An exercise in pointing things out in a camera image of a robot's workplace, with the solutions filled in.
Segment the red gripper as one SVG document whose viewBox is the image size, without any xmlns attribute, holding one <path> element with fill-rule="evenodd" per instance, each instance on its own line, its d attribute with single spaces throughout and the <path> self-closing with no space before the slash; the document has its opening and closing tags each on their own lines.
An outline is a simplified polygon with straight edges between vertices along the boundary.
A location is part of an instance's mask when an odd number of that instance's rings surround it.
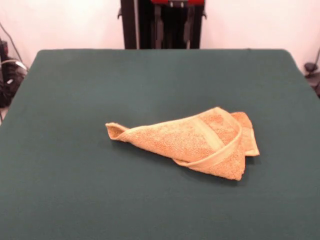
<svg viewBox="0 0 320 240">
<path fill-rule="evenodd" d="M 197 5 L 198 0 L 151 0 L 153 4 L 183 4 L 183 5 Z M 160 5 L 155 5 L 154 16 L 155 16 L 155 41 L 163 41 L 163 21 L 162 21 L 162 8 Z M 184 24 L 184 41 L 191 40 L 191 31 L 194 18 L 194 7 L 189 6 L 187 10 L 187 17 Z"/>
</svg>

